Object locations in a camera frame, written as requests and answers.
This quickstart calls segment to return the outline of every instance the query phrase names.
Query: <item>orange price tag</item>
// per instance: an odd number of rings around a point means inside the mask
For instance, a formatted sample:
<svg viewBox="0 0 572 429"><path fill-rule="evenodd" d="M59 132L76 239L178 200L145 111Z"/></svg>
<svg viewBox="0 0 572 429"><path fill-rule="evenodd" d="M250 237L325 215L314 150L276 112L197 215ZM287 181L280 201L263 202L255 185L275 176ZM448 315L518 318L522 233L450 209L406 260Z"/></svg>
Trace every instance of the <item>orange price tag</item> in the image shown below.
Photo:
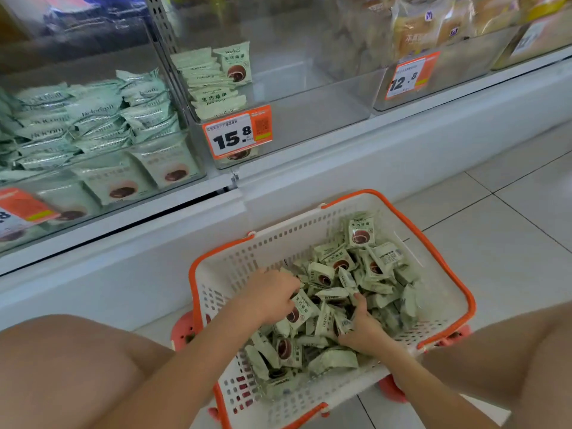
<svg viewBox="0 0 572 429"><path fill-rule="evenodd" d="M0 190L0 237L59 216L25 191L18 188Z"/></svg>
<svg viewBox="0 0 572 429"><path fill-rule="evenodd" d="M398 64L390 88L387 90L386 99L395 98L411 90L419 90L427 85L439 54L441 53L438 51Z"/></svg>
<svg viewBox="0 0 572 429"><path fill-rule="evenodd" d="M215 159L272 141L272 109L269 105L205 123L203 131Z"/></svg>

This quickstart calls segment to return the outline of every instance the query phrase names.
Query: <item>bare leg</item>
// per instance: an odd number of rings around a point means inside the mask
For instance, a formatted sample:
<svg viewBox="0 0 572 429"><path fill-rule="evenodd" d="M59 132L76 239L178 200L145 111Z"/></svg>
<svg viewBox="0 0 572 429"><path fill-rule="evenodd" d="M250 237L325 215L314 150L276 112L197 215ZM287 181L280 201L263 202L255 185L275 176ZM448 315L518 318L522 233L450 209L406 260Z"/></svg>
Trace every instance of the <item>bare leg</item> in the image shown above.
<svg viewBox="0 0 572 429"><path fill-rule="evenodd" d="M562 331L571 331L568 343L557 339ZM489 325L453 346L435 348L424 355L423 365L460 393L523 411L525 403L539 400L534 391L550 389L543 382L558 376L554 368L572 385L570 337L572 303L566 303Z"/></svg>
<svg viewBox="0 0 572 429"><path fill-rule="evenodd" d="M88 427L162 367L173 351L74 316L0 332L0 427Z"/></svg>

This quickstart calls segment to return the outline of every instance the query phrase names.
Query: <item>shopping basket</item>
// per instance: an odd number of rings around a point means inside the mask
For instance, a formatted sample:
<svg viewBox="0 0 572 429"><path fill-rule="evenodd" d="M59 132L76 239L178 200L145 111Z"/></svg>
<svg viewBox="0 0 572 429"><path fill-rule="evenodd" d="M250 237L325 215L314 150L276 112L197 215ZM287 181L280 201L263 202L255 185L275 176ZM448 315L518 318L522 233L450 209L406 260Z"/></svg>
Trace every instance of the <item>shopping basket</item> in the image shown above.
<svg viewBox="0 0 572 429"><path fill-rule="evenodd" d="M396 337L412 355L443 339L475 313L475 300L453 274L439 252L411 221L380 193L362 190L322 204L244 239L223 245L199 257L189 272L193 292L195 329L201 331L224 304L246 284L257 268L280 268L311 257L311 246L333 240L340 219L354 212L377 212L376 240L391 240L416 264L419 321ZM396 229L407 226L405 242ZM223 429L296 429L317 414L325 414L388 375L380 363L343 373L327 372L291 394L273 402L261 397L260 387L241 350L214 387Z"/></svg>

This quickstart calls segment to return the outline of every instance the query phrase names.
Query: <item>yellow package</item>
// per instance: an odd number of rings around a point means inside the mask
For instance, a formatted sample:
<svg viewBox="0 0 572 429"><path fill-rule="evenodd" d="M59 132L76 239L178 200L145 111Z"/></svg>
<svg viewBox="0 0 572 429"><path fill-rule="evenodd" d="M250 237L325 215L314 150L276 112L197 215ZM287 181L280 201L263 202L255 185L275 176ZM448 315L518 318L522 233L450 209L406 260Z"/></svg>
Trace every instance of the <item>yellow package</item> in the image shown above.
<svg viewBox="0 0 572 429"><path fill-rule="evenodd" d="M492 33L515 25L520 18L518 0L473 0L474 36Z"/></svg>
<svg viewBox="0 0 572 429"><path fill-rule="evenodd" d="M449 45L469 37L472 12L472 0L455 0L453 7L445 15L437 45Z"/></svg>
<svg viewBox="0 0 572 429"><path fill-rule="evenodd" d="M438 45L441 25L455 0L397 0L393 9L397 59Z"/></svg>
<svg viewBox="0 0 572 429"><path fill-rule="evenodd" d="M559 11L567 0L521 0L522 9L526 12L524 21L534 21Z"/></svg>

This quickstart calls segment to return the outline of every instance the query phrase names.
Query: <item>tile floor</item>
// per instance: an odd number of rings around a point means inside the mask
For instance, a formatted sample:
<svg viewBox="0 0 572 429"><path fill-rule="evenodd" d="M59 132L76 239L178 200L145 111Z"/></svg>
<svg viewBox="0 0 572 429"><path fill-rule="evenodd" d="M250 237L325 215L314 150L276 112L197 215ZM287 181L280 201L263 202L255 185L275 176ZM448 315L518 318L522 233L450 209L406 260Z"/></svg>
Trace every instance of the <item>tile floor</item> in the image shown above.
<svg viewBox="0 0 572 429"><path fill-rule="evenodd" d="M572 300L572 122L397 203L475 295L473 328ZM139 330L168 345L187 309ZM502 423L507 412L476 405ZM422 429L409 405L376 387L306 429ZM201 413L193 429L216 428Z"/></svg>

